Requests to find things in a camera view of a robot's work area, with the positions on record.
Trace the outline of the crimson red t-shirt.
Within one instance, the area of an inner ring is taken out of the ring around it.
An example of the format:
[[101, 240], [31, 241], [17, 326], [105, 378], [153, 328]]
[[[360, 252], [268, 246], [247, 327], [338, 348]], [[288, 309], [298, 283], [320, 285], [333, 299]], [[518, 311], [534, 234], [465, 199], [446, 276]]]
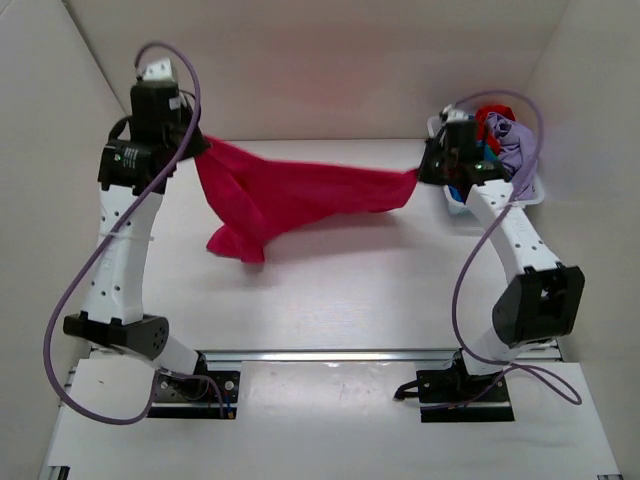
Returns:
[[399, 209], [418, 183], [415, 169], [269, 160], [216, 138], [209, 142], [195, 166], [222, 226], [206, 248], [248, 264], [263, 263], [275, 238], [327, 217]]

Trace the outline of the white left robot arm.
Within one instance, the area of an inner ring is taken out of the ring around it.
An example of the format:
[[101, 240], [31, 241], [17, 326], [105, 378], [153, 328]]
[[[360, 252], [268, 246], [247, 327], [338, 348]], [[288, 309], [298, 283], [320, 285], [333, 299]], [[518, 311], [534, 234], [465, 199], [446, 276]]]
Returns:
[[175, 169], [170, 160], [192, 110], [173, 80], [138, 80], [130, 100], [132, 114], [112, 128], [99, 166], [100, 237], [109, 243], [81, 311], [65, 318], [63, 331], [175, 372], [176, 388], [197, 398], [209, 385], [198, 353], [171, 335], [166, 318], [145, 313], [142, 302], [151, 230], [166, 190], [156, 177]]

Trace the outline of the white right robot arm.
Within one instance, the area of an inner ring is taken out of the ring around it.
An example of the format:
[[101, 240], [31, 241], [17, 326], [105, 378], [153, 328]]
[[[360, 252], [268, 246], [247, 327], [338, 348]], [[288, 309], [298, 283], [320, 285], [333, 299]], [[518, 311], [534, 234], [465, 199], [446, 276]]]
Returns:
[[484, 157], [477, 124], [467, 115], [439, 120], [429, 130], [418, 179], [455, 188], [484, 229], [502, 263], [507, 287], [491, 323], [472, 345], [462, 346], [461, 366], [448, 376], [449, 391], [471, 400], [484, 377], [504, 369], [534, 346], [569, 335], [574, 328], [585, 276], [566, 266], [543, 242], [515, 198], [515, 183], [498, 162]]

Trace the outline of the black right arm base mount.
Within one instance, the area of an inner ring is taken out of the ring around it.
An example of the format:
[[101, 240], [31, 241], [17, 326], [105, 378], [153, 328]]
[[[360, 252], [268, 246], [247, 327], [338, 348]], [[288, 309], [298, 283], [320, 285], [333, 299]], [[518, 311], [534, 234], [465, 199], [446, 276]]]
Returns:
[[416, 371], [414, 380], [400, 385], [396, 402], [417, 400], [422, 423], [507, 423], [515, 420], [502, 372], [468, 373], [456, 352], [447, 367]]

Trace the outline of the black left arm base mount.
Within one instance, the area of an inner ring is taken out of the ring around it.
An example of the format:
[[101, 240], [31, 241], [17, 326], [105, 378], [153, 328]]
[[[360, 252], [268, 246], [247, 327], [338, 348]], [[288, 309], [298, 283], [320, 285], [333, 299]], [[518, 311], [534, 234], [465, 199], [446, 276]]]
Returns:
[[208, 361], [199, 372], [207, 380], [161, 374], [148, 417], [152, 419], [235, 420], [241, 387], [241, 363]]

